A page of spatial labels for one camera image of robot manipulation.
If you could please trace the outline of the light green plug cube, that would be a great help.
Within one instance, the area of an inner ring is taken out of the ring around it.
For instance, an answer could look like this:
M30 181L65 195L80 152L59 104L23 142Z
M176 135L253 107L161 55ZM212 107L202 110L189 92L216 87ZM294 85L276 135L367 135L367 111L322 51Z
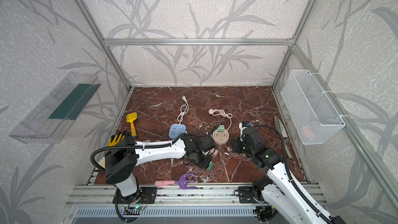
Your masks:
M224 132L225 131L225 126L224 125L219 125L217 128L217 132Z

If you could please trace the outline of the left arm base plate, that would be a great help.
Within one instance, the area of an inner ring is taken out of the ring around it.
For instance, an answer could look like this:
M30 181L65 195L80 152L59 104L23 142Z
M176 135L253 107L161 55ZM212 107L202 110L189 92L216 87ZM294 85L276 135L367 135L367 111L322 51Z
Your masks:
M138 192L123 197L122 195L114 196L113 204L154 204L157 194L156 187L140 187Z

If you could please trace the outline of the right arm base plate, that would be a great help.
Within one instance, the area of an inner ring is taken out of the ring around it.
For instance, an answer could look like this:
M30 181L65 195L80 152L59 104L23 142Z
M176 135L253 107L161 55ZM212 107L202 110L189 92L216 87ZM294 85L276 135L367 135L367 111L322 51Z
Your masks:
M240 186L237 190L237 196L241 204L248 203L265 203L264 200L259 200L255 196L255 192L252 186Z

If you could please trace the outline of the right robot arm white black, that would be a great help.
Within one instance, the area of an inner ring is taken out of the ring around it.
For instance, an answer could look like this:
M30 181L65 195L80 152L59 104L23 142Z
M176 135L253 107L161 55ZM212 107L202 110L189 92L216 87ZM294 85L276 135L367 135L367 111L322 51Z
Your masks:
M282 142L283 155L266 147L258 128L274 131ZM320 205L291 173L283 135L274 127L244 121L239 124L240 137L234 151L245 154L265 176L252 184L256 201L273 206L291 224L344 224L340 216L332 216Z

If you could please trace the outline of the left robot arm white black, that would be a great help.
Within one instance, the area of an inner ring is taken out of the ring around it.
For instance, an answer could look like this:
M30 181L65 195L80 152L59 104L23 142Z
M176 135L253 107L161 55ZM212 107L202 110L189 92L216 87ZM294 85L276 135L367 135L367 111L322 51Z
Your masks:
M106 183L115 185L117 193L123 197L137 195L140 191L133 169L147 162L164 159L188 159L202 170L208 169L215 148L212 134L215 126L207 134L182 133L170 141L138 142L126 136L114 146L95 150L90 162L106 176Z

